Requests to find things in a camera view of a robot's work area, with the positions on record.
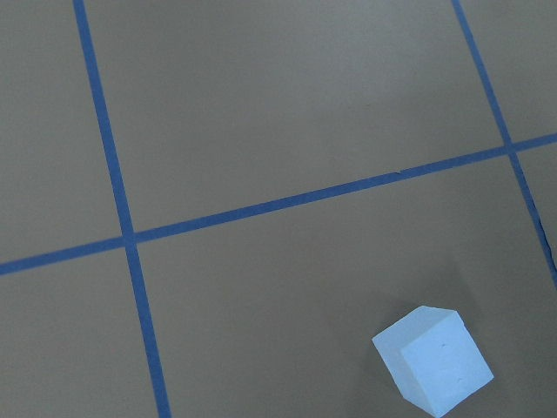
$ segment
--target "grid line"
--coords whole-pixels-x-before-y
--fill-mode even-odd
[[[557,144],[557,133],[516,142],[512,144],[512,147],[516,152],[524,152],[551,144]],[[459,157],[442,159],[430,164],[417,165],[415,167],[402,170],[401,172],[380,174],[379,176],[356,180],[344,185],[333,185],[331,187],[320,189],[318,191],[302,193],[300,195],[276,199],[253,206],[241,207],[238,209],[233,209],[231,211],[220,212],[213,215],[190,219],[184,222],[178,222],[166,226],[159,226],[136,233],[136,242],[144,243],[155,239],[162,239],[180,233],[188,233],[190,231],[232,222],[234,220],[249,218],[251,216],[257,216],[268,212],[275,212],[277,210],[286,209],[288,207],[309,204],[316,200],[329,199],[335,196],[340,196],[342,194],[364,191],[366,189],[371,189],[380,185],[397,183],[399,181],[412,179],[414,177],[421,177],[427,174],[451,170],[463,165],[469,165],[493,158],[498,158],[506,155],[507,153],[508,149],[505,146],[500,146],[481,152],[473,152],[470,154],[461,155]],[[20,260],[7,261],[0,264],[0,276],[17,273],[32,268],[38,268],[41,266],[48,266],[49,264],[73,260],[75,258],[86,257],[88,255],[103,253],[123,247],[124,241],[122,237],[115,237],[91,242],[89,244],[84,244],[81,246],[73,246],[65,248],[63,250],[56,250],[50,253],[38,254]]]
[[[503,117],[503,112],[501,111],[501,108],[499,106],[499,101],[497,100],[497,96],[495,95],[495,90],[493,89],[493,85],[491,83],[491,80],[489,79],[487,68],[484,65],[484,61],[481,57],[480,49],[478,48],[478,45],[473,38],[472,29],[468,24],[468,20],[466,19],[466,14],[464,12],[464,9],[462,8],[462,5],[460,4],[460,0],[452,1],[454,12],[456,13],[456,17],[459,20],[460,28],[462,29],[462,33],[464,34],[464,38],[466,39],[466,43],[468,44],[468,49],[472,54],[474,64],[476,65],[476,70],[478,71],[481,83],[484,87],[484,92],[487,96],[487,101],[489,102],[489,106],[491,107],[491,112],[499,128],[503,143],[507,148],[507,156],[511,161],[511,166],[513,167],[514,171],[514,177],[519,184],[522,198],[526,203],[530,218],[532,219],[532,222],[534,224],[534,229],[536,231],[536,234],[538,235],[538,240],[540,241],[541,248],[546,258],[547,267],[549,269],[549,272],[551,273],[554,285],[555,287],[557,287],[557,267],[555,266],[551,246],[547,241],[546,231],[543,227],[543,224],[541,223],[540,213],[538,212],[538,209],[534,202],[534,197],[532,196],[532,192],[530,191],[530,187],[528,186],[524,170],[520,165],[519,157],[515,151],[515,147],[513,146],[513,140],[508,131],[507,123],[505,122],[505,118]]]
[[[98,72],[97,59],[95,57],[91,31],[87,21],[84,0],[74,0],[73,5],[85,58],[85,66],[91,85],[91,95],[95,104],[95,112],[97,113],[98,127],[100,129],[101,139],[103,140],[104,155],[111,177],[112,191],[114,193],[114,201],[116,202],[125,254],[130,269],[131,286],[133,288],[136,308],[138,310],[139,324],[141,326],[141,334],[143,335],[145,354],[147,356],[147,364],[151,375],[151,384],[157,404],[158,416],[160,418],[171,418],[170,404],[164,384],[163,367],[158,354],[155,328],[153,326],[149,299],[145,289],[138,245],[131,222],[130,207],[125,194],[124,179],[122,178],[122,172],[120,170],[116,144],[114,143],[114,137],[112,135],[111,121],[104,100],[103,86]]]
[[[221,212],[197,219],[186,220],[167,226],[160,226],[136,233],[133,229],[131,213],[128,200],[125,194],[124,181],[117,157],[117,149],[111,131],[111,123],[108,110],[104,100],[104,94],[98,73],[97,61],[93,49],[91,33],[87,22],[84,0],[73,0],[74,11],[76,14],[77,27],[84,53],[86,69],[91,85],[91,95],[97,113],[99,130],[103,141],[104,154],[108,166],[111,186],[117,208],[117,215],[122,235],[110,239],[103,239],[81,246],[74,246],[57,250],[50,253],[38,254],[32,257],[13,260],[0,264],[0,276],[10,273],[17,273],[23,270],[47,266],[66,260],[73,260],[95,253],[103,253],[118,248],[124,248],[128,267],[130,269],[131,284],[136,300],[138,317],[144,338],[145,353],[151,374],[151,383],[157,403],[158,415],[160,418],[171,418],[170,404],[164,384],[162,364],[160,361],[155,331],[152,324],[149,301],[144,285],[143,271],[138,253],[138,244],[152,241],[155,239],[167,238],[180,233],[188,233],[206,227],[216,226],[235,220],[246,219],[261,214],[280,211],[289,207],[301,206],[322,199],[330,199],[341,195],[360,192],[372,189],[381,185],[397,183],[400,181],[413,179],[427,174],[443,172],[463,165],[470,165],[486,161],[493,158],[508,156],[515,177],[520,187],[523,199],[527,205],[528,212],[534,223],[534,228],[546,257],[547,265],[552,275],[554,284],[557,286],[557,268],[555,267],[551,247],[547,242],[544,227],[542,225],[539,212],[535,206],[534,198],[528,186],[524,171],[520,165],[518,152],[527,151],[533,148],[542,147],[557,143],[557,133],[546,135],[539,138],[528,139],[514,143],[507,129],[507,124],[503,117],[499,102],[495,95],[493,86],[487,73],[486,66],[480,55],[480,50],[473,38],[472,30],[466,19],[466,14],[460,4],[460,0],[452,0],[456,17],[460,23],[464,38],[472,54],[476,70],[479,73],[481,83],[486,93],[493,117],[500,131],[503,146],[488,150],[473,152],[454,158],[447,158],[437,162],[418,165],[400,172],[389,172],[373,176],[366,179],[359,179],[342,185],[333,185],[323,189],[300,193],[297,195],[275,199],[265,203],[252,206],[245,206],[231,211]]]

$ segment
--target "white foam cube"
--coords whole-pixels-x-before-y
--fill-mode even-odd
[[[372,338],[402,396],[440,418],[493,374],[459,314],[418,307]]]

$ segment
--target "blue tape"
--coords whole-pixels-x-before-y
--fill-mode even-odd
[[[108,165],[109,174],[111,176],[112,191],[116,201],[118,219],[122,237],[124,240],[125,252],[130,268],[131,284],[136,300],[138,310],[139,323],[144,340],[145,352],[147,355],[147,363],[151,374],[151,384],[157,403],[159,418],[171,418],[170,404],[164,384],[163,368],[158,354],[157,340],[155,338],[155,329],[153,327],[151,310],[149,308],[149,300],[145,290],[143,272],[141,262],[139,260],[138,247],[135,241],[135,233],[131,223],[130,207],[128,199],[125,195],[124,180],[118,162],[116,144],[112,136],[111,121],[109,119],[106,102],[104,100],[103,86],[101,84],[100,75],[98,73],[97,59],[93,49],[91,32],[87,21],[83,0],[74,0],[74,11],[76,14],[77,28],[81,39],[81,46],[84,52],[85,65],[89,75],[89,83],[91,85],[91,94],[95,104],[97,113],[98,126],[103,140],[104,155]]]
[[[557,133],[552,133],[551,135],[545,135],[543,137],[529,139],[527,141],[520,141],[513,143],[513,148],[516,152],[523,152],[531,150],[533,148],[538,148],[544,145],[551,145],[557,143]]]
[[[17,273],[23,270],[29,270],[40,266],[48,266],[49,264],[59,263],[85,257],[96,253],[104,253],[106,251],[122,248],[124,240],[122,237],[104,239],[102,241],[91,242],[82,246],[73,246],[64,250],[53,251],[51,253],[34,255],[25,259],[8,261],[0,264],[0,276],[10,273]]]
[[[551,145],[551,144],[557,144],[557,133],[546,135],[544,137],[521,141],[513,144],[513,147],[515,151],[523,152],[523,151],[531,150],[533,148],[538,148],[541,146]],[[493,148],[483,152],[475,152],[472,154],[467,154],[456,158],[445,159],[442,161],[438,161],[436,163],[420,165],[408,170],[403,170],[400,173],[393,172],[393,173],[381,174],[379,176],[370,177],[368,179],[357,180],[355,182],[347,183],[345,185],[336,185],[333,187],[327,187],[326,189],[322,189],[320,191],[302,193],[297,196],[291,196],[288,198],[273,200],[272,202],[262,203],[254,206],[247,206],[244,208],[235,209],[233,211],[222,212],[212,216],[205,216],[203,218],[198,218],[193,220],[187,220],[185,222],[179,222],[177,224],[172,224],[168,226],[161,226],[158,228],[153,228],[147,231],[143,231],[141,233],[137,233],[136,242],[146,242],[154,239],[161,239],[164,237],[176,235],[177,233],[187,233],[189,231],[194,231],[209,226],[223,224],[225,222],[231,222],[237,219],[248,218],[250,216],[256,216],[258,214],[273,212],[275,210],[286,209],[287,207],[303,205],[305,203],[311,203],[313,201],[318,200],[318,199],[312,199],[312,196],[314,198],[328,199],[335,196],[339,196],[341,194],[347,194],[350,192],[357,192],[360,190],[373,188],[376,185],[395,183],[397,181],[411,179],[413,177],[419,177],[419,176],[427,175],[429,173],[450,170],[451,168],[456,168],[467,164],[473,164],[491,158],[497,158],[505,154],[507,154],[507,150],[505,149],[505,147]],[[122,238],[114,238],[114,239],[106,239],[104,241],[93,242],[90,244],[85,244],[83,246],[74,246],[72,248],[67,248],[52,253],[39,254],[21,260],[8,261],[6,263],[0,264],[0,276],[9,273],[16,273],[22,270],[28,270],[40,266],[46,266],[61,261],[71,260],[78,257],[85,257],[87,255],[91,255],[94,253],[101,253],[104,251],[110,251],[121,247],[124,247],[124,240]]]
[[[471,154],[463,155],[460,157],[444,159],[431,164],[419,165],[414,168],[408,168],[401,172],[389,172],[379,176],[370,177],[368,179],[360,179],[351,183],[343,185],[334,185],[325,189],[315,190],[313,192],[306,192],[282,198],[271,200],[269,202],[260,203],[258,205],[242,207],[228,212],[217,213],[215,215],[205,216],[185,222],[178,222],[168,226],[160,226],[147,231],[142,231],[136,234],[138,243],[151,241],[154,239],[161,239],[177,235],[179,233],[188,233],[197,229],[206,228],[232,222],[233,220],[250,218],[252,216],[261,215],[264,213],[275,212],[288,207],[305,205],[312,202],[317,202],[323,199],[334,198],[343,194],[359,192],[366,189],[371,189],[380,185],[388,185],[401,180],[413,179],[415,177],[425,176],[434,172],[442,172],[462,165],[478,163],[491,158],[500,157],[507,154],[507,149],[502,146],[493,148],[486,151],[473,152]]]
[[[532,218],[532,222],[534,223],[534,228],[536,234],[538,235],[538,240],[540,241],[541,248],[543,250],[544,256],[546,257],[547,267],[549,268],[549,272],[551,273],[551,277],[554,281],[555,287],[557,287],[557,267],[555,266],[555,261],[551,252],[551,246],[547,241],[546,232],[541,223],[540,213],[536,208],[534,198],[530,191],[530,187],[528,186],[524,171],[522,170],[518,155],[516,154],[516,150],[518,148],[515,144],[513,144],[513,141],[511,140],[511,135],[508,132],[507,124],[505,123],[505,119],[503,118],[503,113],[500,109],[499,101],[495,96],[495,91],[493,90],[489,75],[487,74],[486,66],[484,65],[483,59],[481,58],[478,45],[473,38],[472,30],[470,29],[470,25],[468,24],[468,21],[466,19],[466,14],[462,6],[460,5],[460,0],[452,1],[454,12],[456,13],[456,17],[458,18],[460,23],[460,28],[462,29],[462,33],[464,34],[464,38],[466,39],[466,43],[468,44],[468,49],[472,54],[473,61],[476,65],[476,70],[480,75],[481,83],[483,84],[484,92],[487,96],[487,101],[489,102],[489,106],[491,107],[491,111],[499,128],[503,143],[507,148],[507,154],[511,161],[511,166],[514,170],[514,176],[519,183],[522,197],[524,198],[524,201],[528,208],[528,212],[530,213],[530,217]],[[549,141],[551,139],[549,137],[552,136],[542,137],[543,139],[541,139],[540,142]]]

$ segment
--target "cube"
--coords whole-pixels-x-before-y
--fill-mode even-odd
[[[440,418],[493,374],[456,311],[418,307],[372,338],[402,396]]]

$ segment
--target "floor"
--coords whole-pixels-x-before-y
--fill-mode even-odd
[[[0,415],[409,418],[371,337],[456,309],[557,408],[557,3],[10,1]]]

